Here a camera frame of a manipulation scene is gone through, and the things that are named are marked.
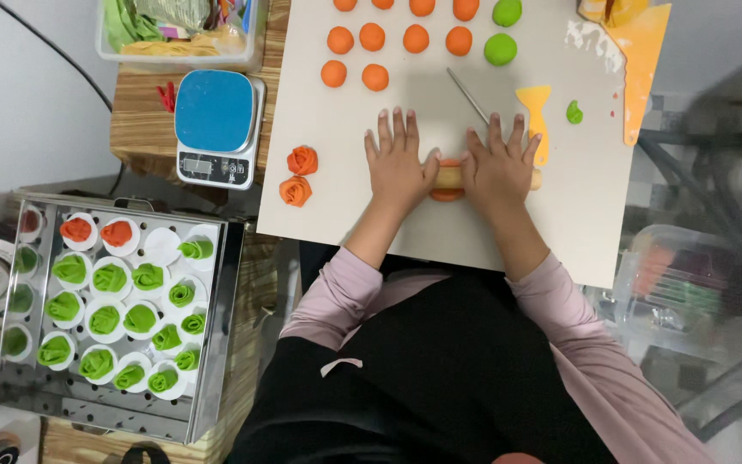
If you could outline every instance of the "pink long sleeve shirt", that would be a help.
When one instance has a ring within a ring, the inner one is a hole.
[[[341,248],[280,337],[302,337],[337,351],[369,317],[447,277],[401,277],[383,284],[379,271]],[[608,335],[553,253],[528,276],[508,285],[520,309],[548,337],[566,391],[615,459],[625,464],[713,462]]]

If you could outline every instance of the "orange dough ball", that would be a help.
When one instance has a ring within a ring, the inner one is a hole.
[[[385,31],[378,24],[370,22],[359,30],[359,43],[368,51],[377,51],[385,45]]]
[[[357,5],[357,0],[334,0],[334,6],[341,12],[349,12]]]
[[[409,0],[411,12],[414,16],[428,16],[434,11],[436,0]]]
[[[411,53],[420,53],[428,48],[428,31],[419,24],[408,26],[406,35],[402,37],[402,45]]]
[[[371,3],[381,10],[387,10],[394,6],[394,0],[371,0]]]
[[[454,17],[460,21],[470,21],[480,8],[480,0],[454,0]]]
[[[388,87],[388,70],[379,64],[369,64],[363,69],[363,83],[375,92]]]
[[[348,75],[348,69],[341,61],[332,59],[322,67],[320,77],[328,87],[338,88],[345,82],[345,76]]]
[[[354,35],[342,26],[336,26],[328,33],[328,48],[337,55],[345,55],[354,48]]]
[[[451,55],[465,56],[471,49],[471,31],[466,27],[457,26],[448,32],[445,37],[445,47],[451,52]]]

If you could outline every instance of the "black apron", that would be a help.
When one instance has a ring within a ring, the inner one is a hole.
[[[320,368],[341,357],[325,378]],[[501,279],[457,276],[366,321],[339,353],[281,339],[229,462],[614,462],[545,335]]]

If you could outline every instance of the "kitchen scale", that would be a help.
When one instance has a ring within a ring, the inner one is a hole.
[[[262,79],[213,69],[186,74],[174,115],[182,182],[250,188],[264,112]]]

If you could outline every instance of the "red clip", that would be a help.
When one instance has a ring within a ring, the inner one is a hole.
[[[176,95],[173,90],[173,82],[167,83],[167,94],[165,93],[165,89],[163,89],[160,86],[157,86],[157,91],[159,91],[159,99],[162,102],[162,105],[165,107],[165,110],[167,112],[172,113],[176,111]]]

